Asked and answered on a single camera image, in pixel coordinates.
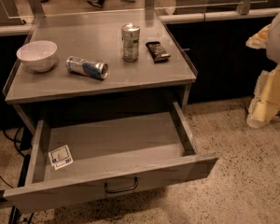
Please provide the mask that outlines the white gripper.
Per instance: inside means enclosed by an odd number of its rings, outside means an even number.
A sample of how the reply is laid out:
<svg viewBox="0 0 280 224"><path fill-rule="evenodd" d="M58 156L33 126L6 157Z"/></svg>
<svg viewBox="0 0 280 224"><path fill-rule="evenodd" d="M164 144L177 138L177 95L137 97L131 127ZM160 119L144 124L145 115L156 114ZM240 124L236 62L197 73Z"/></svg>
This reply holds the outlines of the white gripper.
<svg viewBox="0 0 280 224"><path fill-rule="evenodd" d="M258 79L255 96L250 103L246 123L261 128L270 123L280 110L280 64L270 73L263 71Z"/></svg>

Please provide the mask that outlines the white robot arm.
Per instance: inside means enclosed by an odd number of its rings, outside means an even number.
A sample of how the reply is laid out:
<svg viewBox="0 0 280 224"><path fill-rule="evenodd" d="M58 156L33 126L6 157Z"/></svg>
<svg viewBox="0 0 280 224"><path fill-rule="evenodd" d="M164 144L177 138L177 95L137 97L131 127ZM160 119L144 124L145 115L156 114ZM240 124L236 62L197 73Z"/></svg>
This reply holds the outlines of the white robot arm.
<svg viewBox="0 0 280 224"><path fill-rule="evenodd" d="M269 124L280 111L280 13L245 44L252 49L266 49L267 57L277 63L271 72L260 73L248 108L246 123L260 128Z"/></svg>

